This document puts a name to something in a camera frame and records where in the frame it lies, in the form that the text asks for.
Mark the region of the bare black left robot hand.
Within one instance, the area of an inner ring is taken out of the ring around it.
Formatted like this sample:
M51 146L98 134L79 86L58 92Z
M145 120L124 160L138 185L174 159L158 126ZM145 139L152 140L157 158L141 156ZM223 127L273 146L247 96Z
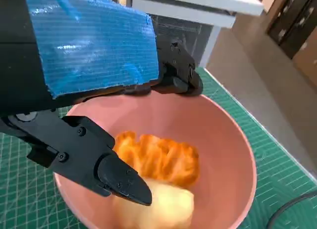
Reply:
M112 0L0 0L0 130L30 144L28 159L101 195L149 206L114 138L86 116L56 110L99 96L200 95L180 42L146 13Z

